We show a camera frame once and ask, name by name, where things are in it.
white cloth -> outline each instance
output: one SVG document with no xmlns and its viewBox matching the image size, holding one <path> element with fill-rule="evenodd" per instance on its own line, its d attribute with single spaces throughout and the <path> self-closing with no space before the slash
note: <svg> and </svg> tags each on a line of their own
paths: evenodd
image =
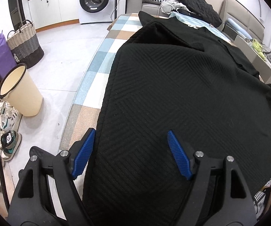
<svg viewBox="0 0 271 226">
<path fill-rule="evenodd" d="M 163 1 L 160 5 L 160 8 L 162 12 L 166 14 L 170 14 L 172 10 L 176 10 L 177 8 L 182 8 L 190 12 L 186 5 L 179 3 L 176 0 Z"/>
</svg>

beige trash can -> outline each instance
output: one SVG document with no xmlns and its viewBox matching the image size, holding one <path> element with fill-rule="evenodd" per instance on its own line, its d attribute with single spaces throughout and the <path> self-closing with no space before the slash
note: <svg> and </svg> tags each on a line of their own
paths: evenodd
<svg viewBox="0 0 271 226">
<path fill-rule="evenodd" d="M 13 68 L 2 80 L 0 96 L 24 116 L 37 115 L 43 100 L 24 63 Z"/>
</svg>

white washing machine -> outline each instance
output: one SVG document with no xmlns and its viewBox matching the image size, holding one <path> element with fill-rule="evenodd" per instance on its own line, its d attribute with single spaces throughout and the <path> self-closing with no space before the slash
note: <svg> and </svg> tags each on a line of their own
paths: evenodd
<svg viewBox="0 0 271 226">
<path fill-rule="evenodd" d="M 116 18 L 116 0 L 79 0 L 80 24 L 112 22 Z"/>
</svg>

blue gripper pad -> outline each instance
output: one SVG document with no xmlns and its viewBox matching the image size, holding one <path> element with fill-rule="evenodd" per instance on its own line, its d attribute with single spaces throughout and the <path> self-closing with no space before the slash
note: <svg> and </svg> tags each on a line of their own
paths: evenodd
<svg viewBox="0 0 271 226">
<path fill-rule="evenodd" d="M 181 175 L 190 180 L 193 177 L 190 160 L 172 130 L 168 132 L 167 141 Z"/>
<path fill-rule="evenodd" d="M 83 173 L 88 159 L 91 156 L 91 152 L 93 151 L 96 130 L 91 129 L 89 131 L 90 133 L 74 159 L 74 169 L 71 173 L 74 180 Z"/>
</svg>

woven basket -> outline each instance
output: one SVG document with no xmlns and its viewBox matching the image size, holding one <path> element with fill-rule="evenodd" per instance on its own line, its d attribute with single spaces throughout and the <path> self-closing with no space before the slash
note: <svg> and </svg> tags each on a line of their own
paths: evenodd
<svg viewBox="0 0 271 226">
<path fill-rule="evenodd" d="M 42 59 L 44 52 L 39 45 L 34 23 L 24 21 L 11 37 L 9 34 L 12 31 L 9 32 L 7 43 L 16 61 L 25 63 L 26 67 L 30 68 Z"/>
</svg>

